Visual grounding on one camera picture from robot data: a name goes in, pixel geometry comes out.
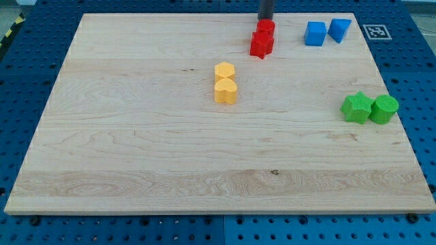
wooden board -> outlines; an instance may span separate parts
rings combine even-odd
[[[342,44],[306,23],[351,18]],[[353,14],[85,14],[8,214],[425,213],[435,202],[398,116],[344,122],[345,96],[387,93]],[[236,67],[238,102],[213,99]]]

yellow and black tape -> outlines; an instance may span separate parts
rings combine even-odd
[[[7,49],[10,47],[12,40],[18,34],[18,31],[21,29],[23,22],[26,20],[25,15],[20,13],[17,19],[12,24],[9,31],[6,32],[5,36],[0,41],[0,61],[5,56]]]

blue pegboard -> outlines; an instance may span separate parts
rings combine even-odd
[[[385,25],[365,36],[431,189],[436,185],[436,58],[399,0],[276,0],[277,12],[353,12]],[[3,210],[83,13],[256,12],[258,0],[39,0],[0,63]],[[436,244],[436,214],[419,216],[11,217],[0,244]]]

blue cube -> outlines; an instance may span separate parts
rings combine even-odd
[[[322,46],[326,35],[327,29],[324,22],[309,21],[307,23],[305,33],[305,43],[307,46]]]
[[[338,44],[342,42],[342,39],[347,35],[349,24],[351,20],[346,19],[333,19],[328,28],[328,34]]]

green block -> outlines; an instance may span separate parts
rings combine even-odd
[[[365,123],[371,114],[372,98],[367,97],[362,91],[356,95],[349,95],[342,104],[341,111],[345,115],[346,122]]]
[[[390,95],[380,95],[371,106],[372,112],[369,119],[373,122],[384,125],[390,121],[395,112],[399,109],[398,101]]]

